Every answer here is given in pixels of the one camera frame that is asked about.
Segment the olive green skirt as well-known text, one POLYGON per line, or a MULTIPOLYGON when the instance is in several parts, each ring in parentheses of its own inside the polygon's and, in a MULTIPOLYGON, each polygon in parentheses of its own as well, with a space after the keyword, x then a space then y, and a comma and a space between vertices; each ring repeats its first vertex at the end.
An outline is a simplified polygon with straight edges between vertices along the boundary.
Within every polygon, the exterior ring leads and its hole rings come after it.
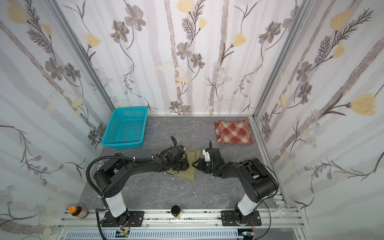
POLYGON ((201 156, 202 151, 201 150, 187 150, 187 159, 189 167, 186 171, 167 171, 168 174, 176 176, 178 178, 187 179, 194 181, 196 179, 197 175, 197 169, 193 167, 193 163, 195 163, 201 156))

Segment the red plaid wool skirt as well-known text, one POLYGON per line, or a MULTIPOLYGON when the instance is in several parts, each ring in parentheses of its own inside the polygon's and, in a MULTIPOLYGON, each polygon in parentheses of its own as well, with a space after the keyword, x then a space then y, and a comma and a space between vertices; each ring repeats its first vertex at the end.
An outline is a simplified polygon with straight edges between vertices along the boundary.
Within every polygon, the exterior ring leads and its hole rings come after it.
POLYGON ((251 145, 251 125, 248 120, 215 121, 217 142, 220 144, 251 145))

